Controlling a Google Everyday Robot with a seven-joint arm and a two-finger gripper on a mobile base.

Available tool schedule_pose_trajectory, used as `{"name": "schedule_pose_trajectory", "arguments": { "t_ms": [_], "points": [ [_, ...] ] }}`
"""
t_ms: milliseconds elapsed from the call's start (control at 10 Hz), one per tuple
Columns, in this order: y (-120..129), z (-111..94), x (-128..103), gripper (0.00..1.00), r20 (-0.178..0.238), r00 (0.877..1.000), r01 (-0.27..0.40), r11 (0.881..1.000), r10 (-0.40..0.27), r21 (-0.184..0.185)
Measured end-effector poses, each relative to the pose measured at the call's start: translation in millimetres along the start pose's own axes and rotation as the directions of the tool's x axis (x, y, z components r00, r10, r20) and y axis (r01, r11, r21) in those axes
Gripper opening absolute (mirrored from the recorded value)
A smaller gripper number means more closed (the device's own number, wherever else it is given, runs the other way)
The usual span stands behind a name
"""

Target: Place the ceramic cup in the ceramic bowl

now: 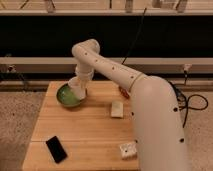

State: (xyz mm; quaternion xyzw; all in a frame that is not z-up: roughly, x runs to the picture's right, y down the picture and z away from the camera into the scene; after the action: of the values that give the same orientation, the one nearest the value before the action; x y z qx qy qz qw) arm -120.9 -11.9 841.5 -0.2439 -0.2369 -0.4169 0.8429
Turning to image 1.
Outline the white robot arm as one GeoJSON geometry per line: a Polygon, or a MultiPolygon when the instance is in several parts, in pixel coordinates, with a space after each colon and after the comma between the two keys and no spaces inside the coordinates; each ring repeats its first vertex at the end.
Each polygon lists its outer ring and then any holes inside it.
{"type": "Polygon", "coordinates": [[[76,75],[103,74],[130,93],[134,140],[141,171],[190,171],[176,94],[171,84],[100,55],[94,39],[75,44],[76,75]]]}

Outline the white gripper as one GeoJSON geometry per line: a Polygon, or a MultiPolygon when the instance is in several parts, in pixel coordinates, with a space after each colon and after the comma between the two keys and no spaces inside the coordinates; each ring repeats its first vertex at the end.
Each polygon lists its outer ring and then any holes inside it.
{"type": "Polygon", "coordinates": [[[89,70],[84,70],[77,66],[75,69],[75,74],[77,76],[80,87],[82,89],[85,89],[87,83],[91,81],[94,76],[94,70],[92,68],[90,68],[89,70]]]}

